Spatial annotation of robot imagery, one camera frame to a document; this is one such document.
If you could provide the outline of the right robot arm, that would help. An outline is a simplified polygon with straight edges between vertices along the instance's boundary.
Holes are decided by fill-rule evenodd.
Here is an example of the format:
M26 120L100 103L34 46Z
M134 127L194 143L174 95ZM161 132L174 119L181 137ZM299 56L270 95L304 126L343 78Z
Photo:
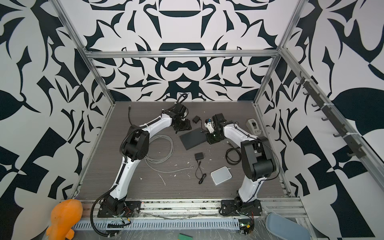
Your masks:
M238 206L249 205L257 199L264 182L277 178L280 174L273 150L266 144L268 139L259 138L241 129L236 122L227 121L223 114L206 119L206 136L209 144L225 139L231 140L240 148L240 160L245 174L242 186L235 201Z

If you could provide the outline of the black power adapter with cable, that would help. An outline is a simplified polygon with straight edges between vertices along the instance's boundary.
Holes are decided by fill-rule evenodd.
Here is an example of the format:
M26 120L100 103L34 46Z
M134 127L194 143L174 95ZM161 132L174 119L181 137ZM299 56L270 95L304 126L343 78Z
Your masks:
M201 124L201 127L200 127L201 132L202 132L202 133L206 133L206 132L207 132L207 130L205 130L205 129L203 128L203 121L202 121L202 119L201 119L199 116L195 116L195 117L192 119L192 122L193 122L194 124L198 124L198 123L200 123L200 124Z

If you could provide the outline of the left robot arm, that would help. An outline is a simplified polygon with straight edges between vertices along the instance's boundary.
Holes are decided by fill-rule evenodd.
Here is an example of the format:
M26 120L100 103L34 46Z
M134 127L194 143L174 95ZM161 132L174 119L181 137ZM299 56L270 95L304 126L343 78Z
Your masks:
M125 208L125 199L130 181L142 159L149 151L150 139L165 128L172 127L175 132L191 130L187 119L188 109L176 103L148 123L132 125L121 143L122 163L111 189L102 196L102 207L108 208L114 216L120 215Z

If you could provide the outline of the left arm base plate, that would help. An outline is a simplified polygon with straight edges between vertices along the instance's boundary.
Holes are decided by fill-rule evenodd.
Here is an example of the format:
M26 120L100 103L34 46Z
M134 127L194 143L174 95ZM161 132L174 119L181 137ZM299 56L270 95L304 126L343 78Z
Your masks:
M101 202L99 211L97 214L98 218L112 218L112 217L124 217L129 218L134 214L138 214L141 211L141 201L125 201L117 203L116 207L106 201Z

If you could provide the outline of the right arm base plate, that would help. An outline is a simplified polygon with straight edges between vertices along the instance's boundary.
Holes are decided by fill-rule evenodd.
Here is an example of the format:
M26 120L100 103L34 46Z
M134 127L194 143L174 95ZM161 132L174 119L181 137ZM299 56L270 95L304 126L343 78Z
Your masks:
M261 202L259 200L243 203L240 198L235 198L234 200L221 200L221 206L219 208L219 214L222 216L260 216L262 211Z

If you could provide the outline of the black network switch box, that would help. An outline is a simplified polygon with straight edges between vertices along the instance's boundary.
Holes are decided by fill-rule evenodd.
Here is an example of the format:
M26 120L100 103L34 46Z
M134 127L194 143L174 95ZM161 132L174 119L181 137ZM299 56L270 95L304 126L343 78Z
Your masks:
M180 140L187 151L208 141L206 132L202 129L189 131L181 135Z

